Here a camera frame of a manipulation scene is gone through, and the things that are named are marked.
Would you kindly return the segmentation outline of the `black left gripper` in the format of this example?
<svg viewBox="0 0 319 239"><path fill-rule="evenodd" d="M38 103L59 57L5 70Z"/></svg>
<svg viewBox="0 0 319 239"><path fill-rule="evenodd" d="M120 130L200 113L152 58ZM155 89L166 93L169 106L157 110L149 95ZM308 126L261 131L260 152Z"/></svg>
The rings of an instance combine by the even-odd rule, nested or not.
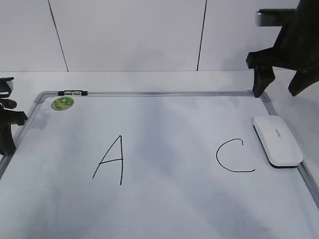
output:
<svg viewBox="0 0 319 239"><path fill-rule="evenodd" d="M12 124L24 125L27 121L26 114L21 111L13 111L17 107L17 102L10 99L0 99L0 154L13 155L16 146L12 138Z"/></svg>

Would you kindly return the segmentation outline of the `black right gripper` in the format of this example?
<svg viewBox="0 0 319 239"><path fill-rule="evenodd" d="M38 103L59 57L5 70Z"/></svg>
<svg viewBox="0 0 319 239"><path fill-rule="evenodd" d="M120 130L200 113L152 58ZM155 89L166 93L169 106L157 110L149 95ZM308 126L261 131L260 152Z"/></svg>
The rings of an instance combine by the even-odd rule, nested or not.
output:
<svg viewBox="0 0 319 239"><path fill-rule="evenodd" d="M256 98L275 80L273 66L297 71L288 87L292 96L319 81L318 71L306 71L319 66L319 2L301 0L295 9L291 21L281 26L273 47L248 53L246 63L254 68Z"/></svg>

